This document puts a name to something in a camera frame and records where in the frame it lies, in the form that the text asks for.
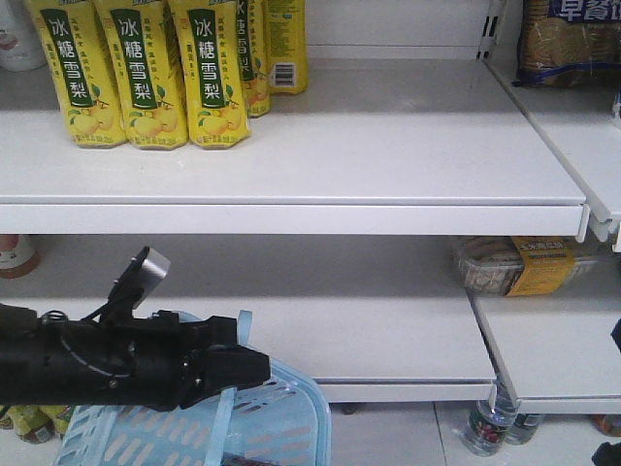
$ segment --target white bottle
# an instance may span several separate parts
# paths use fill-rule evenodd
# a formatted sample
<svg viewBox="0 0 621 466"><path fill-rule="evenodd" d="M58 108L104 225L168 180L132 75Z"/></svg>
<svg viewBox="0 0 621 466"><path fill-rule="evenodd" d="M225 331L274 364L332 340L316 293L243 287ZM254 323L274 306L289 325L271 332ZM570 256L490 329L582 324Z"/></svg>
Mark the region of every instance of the white bottle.
<svg viewBox="0 0 621 466"><path fill-rule="evenodd" d="M0 67L27 71L45 63L39 35L23 0L0 0Z"/></svg>

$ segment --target water bottle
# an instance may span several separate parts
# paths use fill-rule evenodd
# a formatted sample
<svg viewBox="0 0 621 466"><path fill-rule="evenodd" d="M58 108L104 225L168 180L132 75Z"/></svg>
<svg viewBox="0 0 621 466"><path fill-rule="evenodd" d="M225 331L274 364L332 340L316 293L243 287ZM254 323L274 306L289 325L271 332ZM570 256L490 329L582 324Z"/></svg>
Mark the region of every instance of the water bottle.
<svg viewBox="0 0 621 466"><path fill-rule="evenodd" d="M505 442L511 445L524 445L533 438L544 415L517 415L509 428Z"/></svg>
<svg viewBox="0 0 621 466"><path fill-rule="evenodd" d="M488 400L477 401L462 433L464 445L478 456L491 456L498 452L517 416L517 406L500 378L496 380L496 387L494 406L490 406Z"/></svg>

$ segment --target yellow package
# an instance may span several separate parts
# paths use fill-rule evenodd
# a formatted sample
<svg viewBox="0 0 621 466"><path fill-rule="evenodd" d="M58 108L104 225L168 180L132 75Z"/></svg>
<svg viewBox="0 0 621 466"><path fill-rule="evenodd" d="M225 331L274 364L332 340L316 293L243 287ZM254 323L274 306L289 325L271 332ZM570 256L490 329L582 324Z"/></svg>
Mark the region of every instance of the yellow package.
<svg viewBox="0 0 621 466"><path fill-rule="evenodd" d="M109 148L126 141L116 82L90 0L26 0L48 58L60 112L76 144Z"/></svg>
<svg viewBox="0 0 621 466"><path fill-rule="evenodd" d="M165 0L95 0L113 59L127 139L141 149L187 143L179 45Z"/></svg>
<svg viewBox="0 0 621 466"><path fill-rule="evenodd" d="M270 92L299 94L309 85L305 0L267 0Z"/></svg>
<svg viewBox="0 0 621 466"><path fill-rule="evenodd" d="M244 96L251 117L270 111L265 44L265 0L238 0L237 33Z"/></svg>
<svg viewBox="0 0 621 466"><path fill-rule="evenodd" d="M190 140L226 149L250 135L235 0L170 0L181 47Z"/></svg>

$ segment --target blue plastic basket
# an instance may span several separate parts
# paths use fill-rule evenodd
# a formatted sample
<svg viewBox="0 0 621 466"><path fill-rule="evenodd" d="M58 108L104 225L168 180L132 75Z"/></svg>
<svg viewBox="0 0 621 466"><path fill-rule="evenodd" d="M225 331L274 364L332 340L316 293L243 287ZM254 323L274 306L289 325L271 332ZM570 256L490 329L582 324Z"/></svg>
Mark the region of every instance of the blue plastic basket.
<svg viewBox="0 0 621 466"><path fill-rule="evenodd" d="M238 319L247 341L251 313ZM271 359L269 381L224 390L187 410L77 407L54 466L219 466L222 455L329 466L332 423L319 386Z"/></svg>

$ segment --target snack package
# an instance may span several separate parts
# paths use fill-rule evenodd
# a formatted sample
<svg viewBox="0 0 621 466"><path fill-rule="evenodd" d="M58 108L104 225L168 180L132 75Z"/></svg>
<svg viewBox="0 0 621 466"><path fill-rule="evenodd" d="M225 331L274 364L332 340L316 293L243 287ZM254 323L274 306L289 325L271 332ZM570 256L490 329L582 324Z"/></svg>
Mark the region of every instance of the snack package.
<svg viewBox="0 0 621 466"><path fill-rule="evenodd" d="M0 235L0 279L17 279L41 261L29 235Z"/></svg>
<svg viewBox="0 0 621 466"><path fill-rule="evenodd" d="M42 444L53 437L53 423L38 407L12 406L8 414L17 436L24 442Z"/></svg>
<svg viewBox="0 0 621 466"><path fill-rule="evenodd" d="M74 142L85 148L124 143L112 62L92 1L26 0L26 4Z"/></svg>
<svg viewBox="0 0 621 466"><path fill-rule="evenodd" d="M621 3L524 0L518 78L567 87L619 78Z"/></svg>
<svg viewBox="0 0 621 466"><path fill-rule="evenodd" d="M42 413L51 419L54 430L61 438L67 433L71 416L74 413L73 406L67 405L42 405L39 407Z"/></svg>
<svg viewBox="0 0 621 466"><path fill-rule="evenodd" d="M179 44L165 0L95 0L113 59L130 143L170 150L187 143Z"/></svg>
<svg viewBox="0 0 621 466"><path fill-rule="evenodd" d="M309 84L305 0L267 0L270 92L299 94Z"/></svg>
<svg viewBox="0 0 621 466"><path fill-rule="evenodd" d="M237 1L170 0L181 47L190 140L227 149L250 135L238 57Z"/></svg>
<svg viewBox="0 0 621 466"><path fill-rule="evenodd" d="M547 294L616 260L609 244L569 237L456 236L450 240L464 285L502 296Z"/></svg>
<svg viewBox="0 0 621 466"><path fill-rule="evenodd" d="M590 415L590 418L603 434L621 437L621 415Z"/></svg>
<svg viewBox="0 0 621 466"><path fill-rule="evenodd" d="M237 33L244 96L251 117L270 111L265 44L266 0L238 0Z"/></svg>
<svg viewBox="0 0 621 466"><path fill-rule="evenodd" d="M7 410L7 407L0 405L0 430L13 429L13 421L6 412Z"/></svg>

